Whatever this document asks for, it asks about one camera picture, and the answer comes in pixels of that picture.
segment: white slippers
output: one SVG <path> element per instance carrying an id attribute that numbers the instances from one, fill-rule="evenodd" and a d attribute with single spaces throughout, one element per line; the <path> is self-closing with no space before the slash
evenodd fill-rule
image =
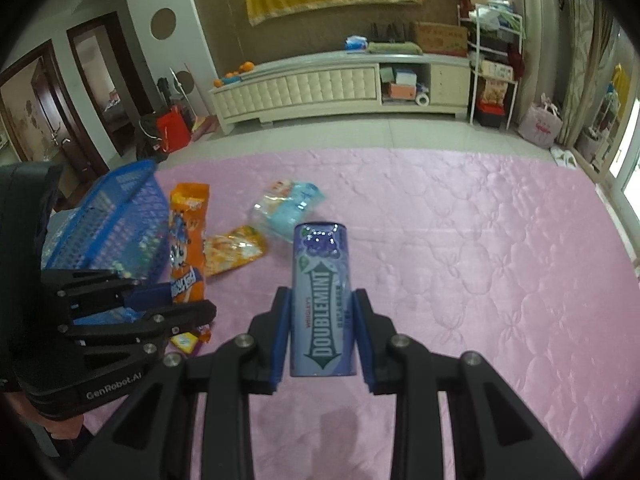
<path id="1" fill-rule="evenodd" d="M 571 170 L 576 170 L 578 168 L 574 154 L 569 150 L 564 150 L 559 146 L 552 146 L 549 151 L 558 166 L 561 166 L 562 168 L 569 168 Z"/>

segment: metal screw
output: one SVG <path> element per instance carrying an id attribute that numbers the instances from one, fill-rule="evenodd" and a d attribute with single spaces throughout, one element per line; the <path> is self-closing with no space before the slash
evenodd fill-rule
<path id="1" fill-rule="evenodd" d="M 405 346 L 409 346 L 411 340 L 409 336 L 404 334 L 395 334 L 391 336 L 391 344 L 396 348 L 404 348 Z"/>
<path id="2" fill-rule="evenodd" d="M 171 352 L 170 354 L 167 354 L 162 358 L 164 366 L 167 366 L 169 368 L 173 368 L 174 366 L 179 365 L 180 361 L 182 361 L 182 356 L 178 354 L 178 352 Z"/>
<path id="3" fill-rule="evenodd" d="M 465 352 L 462 360 L 469 366 L 478 366 L 482 362 L 482 356 L 478 352 Z"/>
<path id="4" fill-rule="evenodd" d="M 234 341 L 240 348 L 249 348 L 249 346 L 253 346 L 255 343 L 254 338 L 249 334 L 237 335 Z"/>

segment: orange candy wrapper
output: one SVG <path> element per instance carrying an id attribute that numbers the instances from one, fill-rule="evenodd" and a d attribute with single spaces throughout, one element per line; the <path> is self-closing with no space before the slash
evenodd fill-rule
<path id="1" fill-rule="evenodd" d="M 214 276 L 257 260 L 267 251 L 264 237 L 253 227 L 243 225 L 204 242 L 205 276 Z"/>
<path id="2" fill-rule="evenodd" d="M 171 245 L 171 295 L 174 303 L 204 300 L 204 230 L 209 186 L 178 184 L 169 199 L 169 243 Z M 208 342 L 210 327 L 197 333 L 180 334 L 171 342 L 190 354 L 199 342 Z"/>

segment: pink quilt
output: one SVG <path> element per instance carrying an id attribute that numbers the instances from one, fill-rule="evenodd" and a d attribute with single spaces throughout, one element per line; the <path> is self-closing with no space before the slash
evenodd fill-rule
<path id="1" fill-rule="evenodd" d="M 158 173 L 166 192 L 210 184 L 209 234 L 246 222 L 264 186 L 281 178 L 325 193 L 317 216 L 347 226 L 353 287 L 366 288 L 398 332 L 434 352 L 479 351 L 582 473 L 598 461 L 639 400 L 640 291 L 582 172 L 508 156 L 362 149 Z M 287 246 L 211 280 L 218 317 L 203 351 L 244 332 L 290 283 Z M 257 479 L 388 479 L 394 400 L 369 395 L 362 376 L 292 379 L 287 364 L 277 394 L 251 402 Z M 87 426 L 96 430 L 111 411 L 94 411 Z M 193 457 L 198 478 L 199 444 Z"/>

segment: paper towel roll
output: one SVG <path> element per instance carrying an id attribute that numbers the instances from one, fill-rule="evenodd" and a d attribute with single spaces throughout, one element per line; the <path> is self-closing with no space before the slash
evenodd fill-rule
<path id="1" fill-rule="evenodd" d="M 424 92 L 418 92 L 415 95 L 415 103 L 418 106 L 429 106 L 429 96 Z"/>

